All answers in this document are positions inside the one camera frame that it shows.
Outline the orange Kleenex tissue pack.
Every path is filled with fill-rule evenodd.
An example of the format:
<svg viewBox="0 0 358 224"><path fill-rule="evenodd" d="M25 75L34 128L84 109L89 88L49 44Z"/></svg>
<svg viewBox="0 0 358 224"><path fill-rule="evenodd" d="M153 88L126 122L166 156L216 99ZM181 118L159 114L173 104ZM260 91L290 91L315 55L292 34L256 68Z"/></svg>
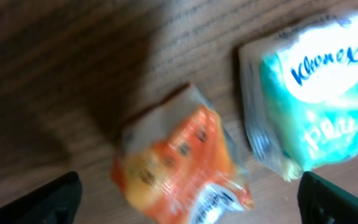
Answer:
<svg viewBox="0 0 358 224"><path fill-rule="evenodd" d="M240 151L199 89L186 84L126 124L111 178L157 223L215 223L254 206Z"/></svg>

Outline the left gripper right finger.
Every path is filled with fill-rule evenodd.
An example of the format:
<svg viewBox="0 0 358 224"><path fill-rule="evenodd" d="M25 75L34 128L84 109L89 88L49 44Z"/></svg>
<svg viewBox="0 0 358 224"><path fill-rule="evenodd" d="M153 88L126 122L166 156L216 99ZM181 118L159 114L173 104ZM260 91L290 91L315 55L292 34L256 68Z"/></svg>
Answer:
<svg viewBox="0 0 358 224"><path fill-rule="evenodd" d="M298 188L302 224L358 224L358 197L314 172L304 172Z"/></svg>

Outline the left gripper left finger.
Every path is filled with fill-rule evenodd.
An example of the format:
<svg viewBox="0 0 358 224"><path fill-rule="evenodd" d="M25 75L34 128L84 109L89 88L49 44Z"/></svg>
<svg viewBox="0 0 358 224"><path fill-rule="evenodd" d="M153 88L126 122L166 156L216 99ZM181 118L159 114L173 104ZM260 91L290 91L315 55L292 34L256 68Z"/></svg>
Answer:
<svg viewBox="0 0 358 224"><path fill-rule="evenodd" d="M81 203L82 183L71 171L0 208L1 224L72 224Z"/></svg>

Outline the teal Kleenex tissue pack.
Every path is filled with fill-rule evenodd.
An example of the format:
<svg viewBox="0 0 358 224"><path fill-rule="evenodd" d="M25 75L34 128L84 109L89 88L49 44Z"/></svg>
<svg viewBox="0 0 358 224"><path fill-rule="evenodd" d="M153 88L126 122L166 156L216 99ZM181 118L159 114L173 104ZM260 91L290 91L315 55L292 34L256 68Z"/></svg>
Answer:
<svg viewBox="0 0 358 224"><path fill-rule="evenodd" d="M358 155L358 11L306 18L239 49L255 158L284 180Z"/></svg>

